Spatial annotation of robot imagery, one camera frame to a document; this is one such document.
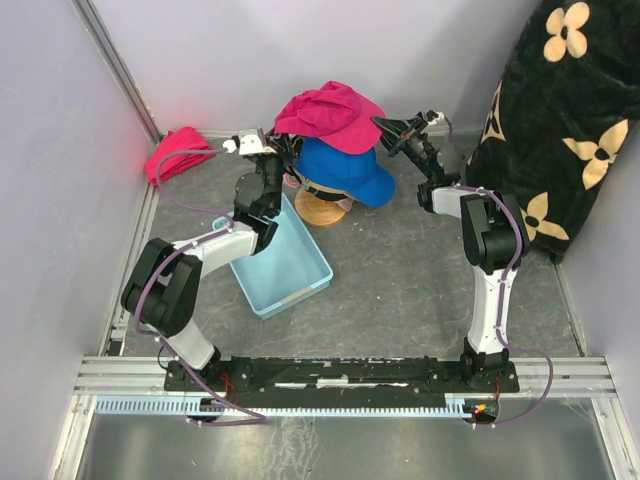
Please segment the pink cap with R logo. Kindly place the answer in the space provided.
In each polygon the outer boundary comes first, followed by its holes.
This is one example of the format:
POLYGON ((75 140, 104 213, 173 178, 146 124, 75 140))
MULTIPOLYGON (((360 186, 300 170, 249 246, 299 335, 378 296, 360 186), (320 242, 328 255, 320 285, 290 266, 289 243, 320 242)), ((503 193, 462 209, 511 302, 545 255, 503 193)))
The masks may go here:
POLYGON ((314 197, 320 199, 320 200, 324 200, 324 201, 328 201, 328 202, 332 202, 336 205, 339 205, 343 210, 345 210, 346 212, 349 212, 353 206, 354 203, 354 199, 353 198, 348 198, 346 196, 343 195, 333 195, 333 194, 326 194, 323 192, 319 192, 319 191, 314 191, 313 189, 305 189, 302 185, 301 185, 301 178, 305 177, 304 175, 300 175, 295 169, 293 168, 288 168, 285 170, 285 173, 283 174, 283 182, 291 187, 291 188, 302 188, 304 191, 306 191, 307 193, 312 194, 314 197))

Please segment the magenta cap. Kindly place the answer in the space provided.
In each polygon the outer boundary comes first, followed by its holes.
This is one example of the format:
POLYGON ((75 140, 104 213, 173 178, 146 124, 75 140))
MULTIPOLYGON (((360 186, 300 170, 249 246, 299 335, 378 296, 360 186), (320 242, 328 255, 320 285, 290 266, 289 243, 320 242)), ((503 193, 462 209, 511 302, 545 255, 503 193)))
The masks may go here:
POLYGON ((372 117, 385 117, 385 112, 352 87, 328 81, 292 97, 276 116, 274 132, 315 138, 346 154, 359 155, 380 138, 372 117))

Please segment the colourful cap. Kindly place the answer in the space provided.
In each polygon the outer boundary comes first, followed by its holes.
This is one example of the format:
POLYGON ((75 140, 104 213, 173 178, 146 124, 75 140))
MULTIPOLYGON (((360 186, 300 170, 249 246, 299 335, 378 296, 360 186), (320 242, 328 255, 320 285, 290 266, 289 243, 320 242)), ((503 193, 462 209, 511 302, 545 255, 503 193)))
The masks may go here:
POLYGON ((314 184, 345 192, 372 208, 386 205, 395 193, 395 180, 378 163, 374 148, 348 154, 319 139, 306 138, 295 170, 314 184))

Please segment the tan cap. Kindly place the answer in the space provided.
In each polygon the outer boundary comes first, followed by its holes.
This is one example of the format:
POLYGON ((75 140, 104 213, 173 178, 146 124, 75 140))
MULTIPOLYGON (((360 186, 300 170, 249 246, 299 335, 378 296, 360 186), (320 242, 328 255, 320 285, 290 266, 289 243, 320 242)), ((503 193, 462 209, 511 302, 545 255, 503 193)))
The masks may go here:
POLYGON ((326 194, 333 194, 333 195, 343 195, 346 196, 348 198, 353 198, 353 196, 351 194, 349 194, 348 192, 341 190, 341 189, 336 189, 336 188, 332 188, 332 187, 328 187, 325 185, 321 185, 318 184, 316 182, 311 181, 310 179, 306 178, 306 177, 302 177, 301 178, 301 185, 309 190, 309 189, 313 189, 314 191, 319 191, 319 192, 323 192, 326 194))

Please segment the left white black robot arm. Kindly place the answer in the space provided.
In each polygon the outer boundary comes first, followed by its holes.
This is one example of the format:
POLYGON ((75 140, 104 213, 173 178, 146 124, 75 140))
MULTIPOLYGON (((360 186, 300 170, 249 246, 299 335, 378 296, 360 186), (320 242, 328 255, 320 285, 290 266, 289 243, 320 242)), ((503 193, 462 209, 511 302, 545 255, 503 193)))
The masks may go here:
POLYGON ((198 389, 212 389, 221 378, 219 350, 193 319, 200 280, 269 246, 278 229, 283 174, 293 167, 300 146, 288 134, 260 130, 225 141, 220 152, 236 152, 255 166, 236 182, 233 211, 221 215, 227 223, 181 242, 148 241, 121 294, 136 330, 164 341, 188 365, 187 379, 198 389))

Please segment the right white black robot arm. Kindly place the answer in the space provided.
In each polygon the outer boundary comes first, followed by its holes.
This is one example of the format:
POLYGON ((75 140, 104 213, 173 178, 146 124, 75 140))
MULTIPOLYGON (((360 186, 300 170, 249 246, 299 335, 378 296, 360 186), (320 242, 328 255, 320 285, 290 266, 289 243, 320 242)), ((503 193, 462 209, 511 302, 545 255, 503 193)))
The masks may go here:
POLYGON ((406 120, 371 118, 381 132, 380 142, 390 157, 404 154, 426 177, 418 186, 418 203, 427 212, 461 222, 463 249, 474 271, 474 307, 465 338, 460 382, 481 391, 495 379, 495 371, 509 362, 507 317, 517 269, 529 249, 518 202, 511 194, 460 183, 448 173, 426 128, 442 117, 429 111, 406 120))

